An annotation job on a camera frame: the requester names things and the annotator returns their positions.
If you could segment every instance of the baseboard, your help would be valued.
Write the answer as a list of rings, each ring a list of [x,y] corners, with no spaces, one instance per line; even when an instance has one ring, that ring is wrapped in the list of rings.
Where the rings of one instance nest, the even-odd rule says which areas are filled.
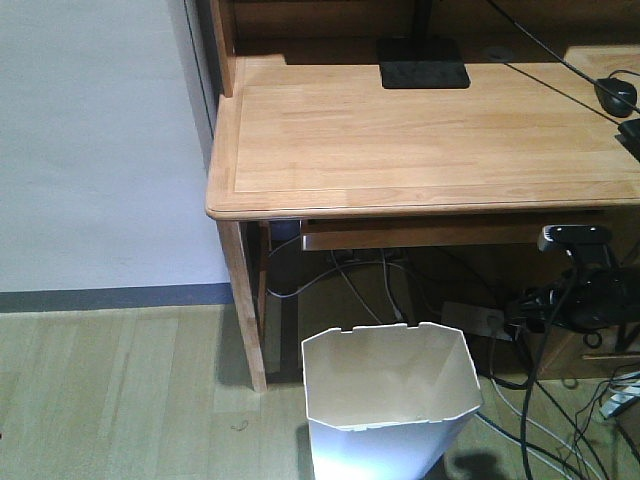
[[[0,313],[55,312],[233,303],[228,283],[0,292]]]

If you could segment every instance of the black monitor stand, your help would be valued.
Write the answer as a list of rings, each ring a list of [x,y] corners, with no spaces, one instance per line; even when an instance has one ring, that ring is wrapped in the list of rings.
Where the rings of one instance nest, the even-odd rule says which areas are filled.
[[[409,38],[378,40],[384,88],[468,88],[471,84],[456,43],[428,37],[432,5],[433,0],[415,0]]]

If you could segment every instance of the white trash can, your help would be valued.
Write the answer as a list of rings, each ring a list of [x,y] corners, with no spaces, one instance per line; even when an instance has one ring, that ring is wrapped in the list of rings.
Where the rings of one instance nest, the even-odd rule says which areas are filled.
[[[482,404],[454,328],[332,328],[302,359],[316,480],[422,479]]]

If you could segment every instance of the desk leg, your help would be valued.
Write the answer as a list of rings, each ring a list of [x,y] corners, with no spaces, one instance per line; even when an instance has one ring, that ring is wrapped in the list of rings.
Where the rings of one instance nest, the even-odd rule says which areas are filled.
[[[257,312],[251,292],[247,267],[247,246],[242,225],[240,222],[233,221],[218,221],[216,223],[231,277],[231,288],[251,372],[251,382],[256,392],[264,392],[267,390],[267,380],[260,347],[260,335],[258,334]]]

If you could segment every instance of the black mouse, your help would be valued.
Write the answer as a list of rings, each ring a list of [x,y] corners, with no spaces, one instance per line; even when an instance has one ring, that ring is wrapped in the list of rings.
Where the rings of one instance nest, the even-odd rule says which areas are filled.
[[[600,86],[617,94],[631,105],[635,105],[638,100],[638,92],[632,84],[618,78],[599,78],[596,80],[595,86],[598,101],[605,112],[618,118],[626,118],[631,115],[633,112],[631,105],[627,105],[619,98],[605,92]]]

